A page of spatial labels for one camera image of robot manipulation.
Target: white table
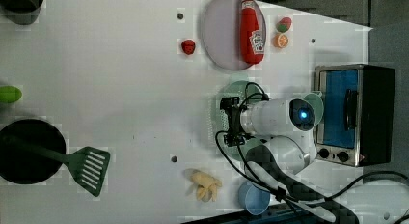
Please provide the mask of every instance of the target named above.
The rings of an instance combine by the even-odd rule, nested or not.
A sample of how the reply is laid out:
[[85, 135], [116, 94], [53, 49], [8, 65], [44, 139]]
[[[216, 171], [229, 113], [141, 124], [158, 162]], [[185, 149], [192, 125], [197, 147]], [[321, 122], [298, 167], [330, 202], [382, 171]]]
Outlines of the white table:
[[[216, 149], [208, 119], [212, 97], [238, 73], [215, 67], [200, 47], [208, 2], [46, 0], [29, 27], [1, 17], [0, 83], [23, 91], [18, 103], [1, 105], [2, 127], [20, 116], [42, 117], [63, 132], [69, 153], [93, 146], [112, 154], [97, 199], [65, 166], [40, 185], [1, 179], [2, 224], [180, 223], [242, 210], [243, 179]], [[367, 61], [368, 28], [259, 4], [268, 28], [265, 59], [240, 73], [272, 96], [309, 91], [316, 65]], [[279, 15], [293, 18], [291, 44], [281, 52], [270, 43]], [[188, 58], [178, 48], [187, 38], [198, 45]], [[216, 202], [196, 201], [191, 169], [221, 179]], [[300, 174], [339, 189], [361, 173], [317, 161]]]

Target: oven knob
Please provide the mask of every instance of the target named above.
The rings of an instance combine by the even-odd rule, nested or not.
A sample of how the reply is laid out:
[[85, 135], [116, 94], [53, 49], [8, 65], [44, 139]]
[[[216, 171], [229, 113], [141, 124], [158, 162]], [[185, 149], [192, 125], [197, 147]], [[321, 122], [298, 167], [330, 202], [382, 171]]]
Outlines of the oven knob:
[[349, 159], [349, 155], [346, 152], [340, 152], [337, 154], [337, 158], [340, 160], [340, 162], [345, 163]]
[[330, 155], [330, 152], [327, 149], [321, 149], [318, 154], [321, 158], [327, 158]]

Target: spatula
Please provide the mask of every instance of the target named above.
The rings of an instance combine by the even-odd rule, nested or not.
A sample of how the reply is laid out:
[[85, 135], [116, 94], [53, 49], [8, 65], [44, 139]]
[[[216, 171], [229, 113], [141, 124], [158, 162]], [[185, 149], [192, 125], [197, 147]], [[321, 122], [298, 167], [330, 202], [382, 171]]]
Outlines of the spatula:
[[22, 151], [64, 163], [79, 185], [95, 197], [99, 196], [109, 164], [110, 154], [108, 152], [85, 147], [73, 154], [60, 154], [42, 146], [31, 144], [16, 136], [5, 136], [3, 141]]

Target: green spatula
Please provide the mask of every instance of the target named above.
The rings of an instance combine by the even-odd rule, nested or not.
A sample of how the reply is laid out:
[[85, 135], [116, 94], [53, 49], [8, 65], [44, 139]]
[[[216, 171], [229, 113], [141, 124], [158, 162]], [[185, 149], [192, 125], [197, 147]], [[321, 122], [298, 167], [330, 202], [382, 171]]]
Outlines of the green spatula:
[[99, 196], [109, 164], [110, 154], [108, 152], [85, 147], [73, 154], [60, 154], [42, 146], [28, 143], [15, 136], [3, 137], [3, 141], [22, 151], [64, 163], [79, 185], [95, 197]]
[[13, 86], [0, 87], [0, 102], [12, 103], [21, 98], [21, 91]]

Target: oven window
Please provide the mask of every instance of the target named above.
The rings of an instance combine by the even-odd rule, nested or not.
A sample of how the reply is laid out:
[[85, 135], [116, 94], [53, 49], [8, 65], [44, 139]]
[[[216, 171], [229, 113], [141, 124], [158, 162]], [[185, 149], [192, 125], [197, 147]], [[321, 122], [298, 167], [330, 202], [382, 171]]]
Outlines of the oven window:
[[355, 148], [355, 129], [345, 129], [344, 106], [347, 91], [358, 91], [357, 70], [336, 70], [326, 72], [324, 100], [323, 144]]

